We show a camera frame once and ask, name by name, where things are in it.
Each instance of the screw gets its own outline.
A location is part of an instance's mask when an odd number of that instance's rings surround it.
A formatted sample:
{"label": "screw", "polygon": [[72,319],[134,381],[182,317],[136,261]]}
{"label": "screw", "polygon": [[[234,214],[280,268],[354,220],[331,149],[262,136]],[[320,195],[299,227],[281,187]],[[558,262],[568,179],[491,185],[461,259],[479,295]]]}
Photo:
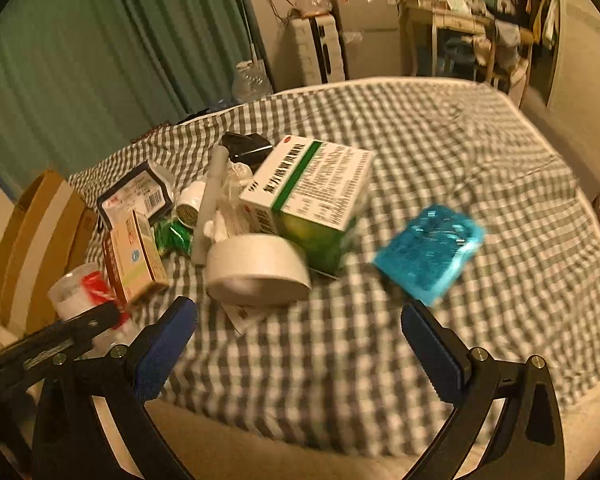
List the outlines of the screw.
{"label": "screw", "polygon": [[540,370],[544,368],[544,365],[546,363],[544,362],[544,359],[542,359],[539,355],[534,355],[531,358],[531,364]]}
{"label": "screw", "polygon": [[476,347],[471,350],[471,355],[474,356],[478,361],[486,361],[489,357],[489,352],[487,352],[484,348]]}
{"label": "screw", "polygon": [[115,345],[109,350],[109,355],[114,359],[120,359],[126,355],[126,345]]}
{"label": "screw", "polygon": [[61,365],[61,364],[62,364],[62,363],[64,363],[65,361],[66,361],[66,355],[65,355],[65,354],[63,354],[62,352],[60,352],[59,354],[56,354],[56,355],[54,355],[54,358],[53,358],[53,363],[54,363],[56,366],[59,366],[59,365]]}

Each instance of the checkered tablecloth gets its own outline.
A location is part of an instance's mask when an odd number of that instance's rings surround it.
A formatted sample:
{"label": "checkered tablecloth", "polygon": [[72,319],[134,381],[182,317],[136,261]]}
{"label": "checkered tablecloth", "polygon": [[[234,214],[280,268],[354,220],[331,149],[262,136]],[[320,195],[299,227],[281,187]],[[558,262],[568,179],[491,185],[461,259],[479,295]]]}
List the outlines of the checkered tablecloth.
{"label": "checkered tablecloth", "polygon": [[[205,295],[202,274],[172,254],[171,286],[141,305],[155,322],[179,295],[199,327],[166,383],[166,400],[226,424],[350,454],[419,454],[450,413],[400,331],[401,291],[370,264],[431,203],[488,233],[433,311],[465,344],[549,365],[561,408],[600,380],[600,236],[578,183],[507,101],[486,86],[424,78],[279,94],[163,129],[70,181],[90,206],[150,158],[183,189],[205,174],[226,130],[286,134],[376,152],[368,209],[339,280],[313,277],[308,301],[238,335]],[[87,260],[102,264],[102,234]],[[486,430],[495,423],[492,414]]]}

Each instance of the roll of tape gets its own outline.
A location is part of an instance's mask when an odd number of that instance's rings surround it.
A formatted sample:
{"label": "roll of tape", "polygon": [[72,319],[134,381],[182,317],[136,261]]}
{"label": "roll of tape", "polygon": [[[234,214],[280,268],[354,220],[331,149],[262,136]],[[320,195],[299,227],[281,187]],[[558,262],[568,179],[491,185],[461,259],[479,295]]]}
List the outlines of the roll of tape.
{"label": "roll of tape", "polygon": [[278,236],[249,234],[214,244],[205,273],[207,293],[221,303],[278,305],[306,300],[311,291],[304,254]]}
{"label": "roll of tape", "polygon": [[176,202],[176,216],[183,225],[193,229],[198,222],[198,211],[205,193],[205,183],[199,180],[187,186]]}

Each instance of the gray cylindrical stick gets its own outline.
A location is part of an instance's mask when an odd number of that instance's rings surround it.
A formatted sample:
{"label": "gray cylindrical stick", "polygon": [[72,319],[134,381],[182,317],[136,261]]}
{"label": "gray cylindrical stick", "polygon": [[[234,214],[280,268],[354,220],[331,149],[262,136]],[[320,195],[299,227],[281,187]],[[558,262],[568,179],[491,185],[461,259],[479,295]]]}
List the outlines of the gray cylindrical stick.
{"label": "gray cylindrical stick", "polygon": [[206,253],[211,245],[211,240],[205,236],[205,223],[214,218],[218,196],[222,190],[222,183],[226,176],[226,162],[229,160],[229,150],[217,144],[211,155],[209,171],[206,172],[205,192],[200,201],[198,222],[193,230],[193,247],[191,260],[196,266],[206,265]]}

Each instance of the blue plastic packet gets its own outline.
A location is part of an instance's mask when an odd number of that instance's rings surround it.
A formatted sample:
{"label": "blue plastic packet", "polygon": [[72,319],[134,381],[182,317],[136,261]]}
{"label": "blue plastic packet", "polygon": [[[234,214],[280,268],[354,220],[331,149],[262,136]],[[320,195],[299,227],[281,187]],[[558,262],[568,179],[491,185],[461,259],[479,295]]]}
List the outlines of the blue plastic packet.
{"label": "blue plastic packet", "polygon": [[432,205],[376,254],[374,265],[431,306],[454,284],[483,239],[483,229],[467,215]]}

